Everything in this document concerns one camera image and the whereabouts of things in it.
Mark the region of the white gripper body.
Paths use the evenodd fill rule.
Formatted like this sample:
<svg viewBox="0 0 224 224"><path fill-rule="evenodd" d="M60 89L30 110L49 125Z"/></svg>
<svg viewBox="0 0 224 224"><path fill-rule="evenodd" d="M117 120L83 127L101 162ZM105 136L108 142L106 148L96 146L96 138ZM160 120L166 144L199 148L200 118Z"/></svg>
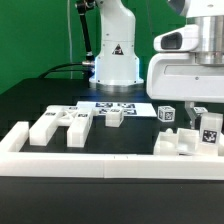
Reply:
<svg viewBox="0 0 224 224"><path fill-rule="evenodd" d="M186 18L154 39L147 73L152 99L224 102L224 0L166 0Z"/></svg>

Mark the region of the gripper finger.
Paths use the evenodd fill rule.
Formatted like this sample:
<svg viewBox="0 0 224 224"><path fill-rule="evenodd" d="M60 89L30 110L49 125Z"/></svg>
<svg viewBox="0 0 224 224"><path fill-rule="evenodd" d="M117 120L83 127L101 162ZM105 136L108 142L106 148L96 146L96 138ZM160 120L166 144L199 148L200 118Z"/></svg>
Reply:
<svg viewBox="0 0 224 224"><path fill-rule="evenodd" d="M192 101L186 101L185 102L185 110L190 118L190 127L192 129L195 128L196 119L199 117L199 115L194 110L195 103Z"/></svg>

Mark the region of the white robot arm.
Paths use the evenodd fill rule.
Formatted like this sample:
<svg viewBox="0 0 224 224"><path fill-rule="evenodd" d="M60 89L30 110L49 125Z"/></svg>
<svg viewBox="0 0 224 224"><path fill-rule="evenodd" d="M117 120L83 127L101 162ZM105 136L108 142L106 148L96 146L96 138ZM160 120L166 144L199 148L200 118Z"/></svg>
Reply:
<svg viewBox="0 0 224 224"><path fill-rule="evenodd" d="M179 29L154 39L157 54L148 66L147 79L139 77L134 52L135 16L121 0L81 0L81 17L95 7L101 15L101 50L86 48L93 66L90 85L124 91L144 84L152 99L224 103L224 0L166 0L187 20Z"/></svg>

